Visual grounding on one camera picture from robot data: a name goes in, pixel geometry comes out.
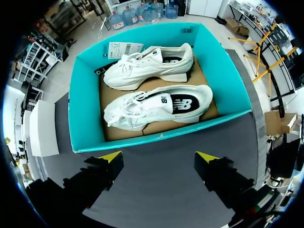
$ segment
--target teal shoe box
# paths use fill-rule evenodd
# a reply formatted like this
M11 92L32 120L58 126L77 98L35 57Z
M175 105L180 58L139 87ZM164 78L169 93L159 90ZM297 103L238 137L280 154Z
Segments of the teal shoe box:
M194 55L213 91L219 118L162 133L106 142L99 103L98 75L94 71L117 61L108 59L109 42L150 46L193 46ZM163 23L134 28L102 40L76 57L69 91L69 129L76 153L122 148L183 134L235 119L252 111L243 81L229 55L202 24Z

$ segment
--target shoe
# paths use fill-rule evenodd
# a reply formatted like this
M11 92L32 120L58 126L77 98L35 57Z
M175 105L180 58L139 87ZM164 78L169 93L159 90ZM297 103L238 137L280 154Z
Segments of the shoe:
M196 123L212 97L208 85L171 85L134 92L112 101L104 110L104 120L108 127L128 131L141 131L154 121Z
M187 82L187 72L193 65L193 53L188 43L180 47L149 47L142 53L123 55L104 73L104 83L117 90L136 90L149 77L168 82Z

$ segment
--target new balance logo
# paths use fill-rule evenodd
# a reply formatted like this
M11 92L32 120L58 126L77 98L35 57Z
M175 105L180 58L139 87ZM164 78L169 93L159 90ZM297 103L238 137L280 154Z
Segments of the new balance logo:
M166 104L167 103L167 98L165 96L161 96L161 102L163 104Z
M177 63L177 59L172 59L172 60L165 60L164 63Z
M192 100L190 99L176 99L174 102L173 102L173 109L174 110L188 110L191 108L191 103L192 103Z

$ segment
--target shoelace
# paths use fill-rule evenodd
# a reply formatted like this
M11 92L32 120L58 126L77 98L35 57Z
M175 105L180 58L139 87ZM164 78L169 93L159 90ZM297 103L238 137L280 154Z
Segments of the shoelace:
M139 52L135 52L130 55L123 55L121 60L117 62L119 66L123 66L123 73L127 70L131 70L132 67L138 67L139 63L137 58L142 57L142 54Z
M142 93L141 95L133 96L128 99L124 99L120 104L119 111L115 110L112 119L108 122L108 127L112 126L113 124L119 122L122 118L126 118L129 125L133 127L132 118L143 118L145 117L148 112L142 110L142 103L140 100L143 100L146 96L146 93ZM128 107L132 104L136 106L132 110L128 110Z

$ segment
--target barcode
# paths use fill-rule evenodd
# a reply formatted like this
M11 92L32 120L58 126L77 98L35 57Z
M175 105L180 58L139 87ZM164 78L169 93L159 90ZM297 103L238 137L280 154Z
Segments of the barcode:
M193 27L181 29L181 33L192 33L192 32L193 32Z
M131 44L127 44L127 46L125 47L124 54L128 55L130 53L130 49L131 49Z

